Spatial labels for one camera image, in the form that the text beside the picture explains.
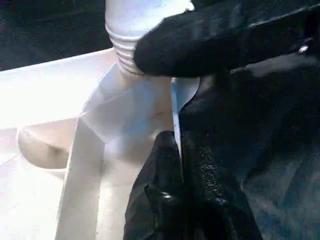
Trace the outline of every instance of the gloved hand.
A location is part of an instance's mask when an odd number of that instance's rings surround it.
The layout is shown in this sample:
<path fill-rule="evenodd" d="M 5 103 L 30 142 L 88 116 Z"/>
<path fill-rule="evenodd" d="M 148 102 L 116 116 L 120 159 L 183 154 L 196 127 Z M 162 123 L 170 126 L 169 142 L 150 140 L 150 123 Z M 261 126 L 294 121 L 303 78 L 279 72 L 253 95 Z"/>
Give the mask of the gloved hand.
<path fill-rule="evenodd" d="M 261 239 L 246 196 L 232 174 L 212 160 L 207 139 L 183 140 L 184 183 L 173 133 L 157 136 L 132 187 L 123 239 Z"/>

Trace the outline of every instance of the white plastic pipe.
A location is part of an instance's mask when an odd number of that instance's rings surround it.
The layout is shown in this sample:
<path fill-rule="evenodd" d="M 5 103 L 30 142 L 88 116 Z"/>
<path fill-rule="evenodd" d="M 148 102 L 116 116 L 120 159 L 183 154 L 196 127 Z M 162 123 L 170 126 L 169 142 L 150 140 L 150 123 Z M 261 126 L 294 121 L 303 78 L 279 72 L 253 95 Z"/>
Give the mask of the white plastic pipe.
<path fill-rule="evenodd" d="M 190 0 L 106 0 L 105 28 L 121 70 L 142 74 L 133 53 L 137 41 L 163 18 L 192 10 Z"/>

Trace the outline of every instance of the black fabric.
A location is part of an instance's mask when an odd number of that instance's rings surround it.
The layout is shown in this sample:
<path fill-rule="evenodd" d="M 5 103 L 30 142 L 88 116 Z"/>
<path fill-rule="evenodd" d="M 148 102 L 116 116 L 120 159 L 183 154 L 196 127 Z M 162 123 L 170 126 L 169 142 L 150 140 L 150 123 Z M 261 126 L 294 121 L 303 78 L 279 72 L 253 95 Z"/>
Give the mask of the black fabric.
<path fill-rule="evenodd" d="M 204 78 L 180 113 L 198 155 L 210 152 L 242 186 L 263 239 L 320 238 L 319 73 L 316 57 L 269 59 Z"/>
<path fill-rule="evenodd" d="M 0 71 L 112 47 L 104 2 L 8 1 L 0 4 Z"/>

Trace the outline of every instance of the dark background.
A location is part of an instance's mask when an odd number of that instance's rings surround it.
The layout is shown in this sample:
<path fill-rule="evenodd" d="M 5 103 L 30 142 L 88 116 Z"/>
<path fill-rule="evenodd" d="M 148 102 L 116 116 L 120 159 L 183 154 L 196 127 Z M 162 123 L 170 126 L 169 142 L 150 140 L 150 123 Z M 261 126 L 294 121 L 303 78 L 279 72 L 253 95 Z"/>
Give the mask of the dark background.
<path fill-rule="evenodd" d="M 111 47 L 105 0 L 0 0 L 0 71 Z"/>

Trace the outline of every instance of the finger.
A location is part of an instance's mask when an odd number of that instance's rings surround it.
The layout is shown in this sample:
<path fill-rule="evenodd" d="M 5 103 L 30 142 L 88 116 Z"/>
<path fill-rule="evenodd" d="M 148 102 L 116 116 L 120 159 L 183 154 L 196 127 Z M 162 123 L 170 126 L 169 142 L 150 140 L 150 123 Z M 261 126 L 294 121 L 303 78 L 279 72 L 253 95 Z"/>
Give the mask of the finger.
<path fill-rule="evenodd" d="M 208 239 L 261 240 L 246 195 L 214 158 L 207 135 L 184 133 L 183 177 Z"/>
<path fill-rule="evenodd" d="M 230 1 L 165 18 L 137 43 L 134 61 L 146 74 L 175 77 L 235 68 L 243 23 L 240 5 Z"/>
<path fill-rule="evenodd" d="M 174 134 L 160 133 L 133 184 L 125 213 L 125 240 L 177 240 L 183 230 L 183 183 Z"/>

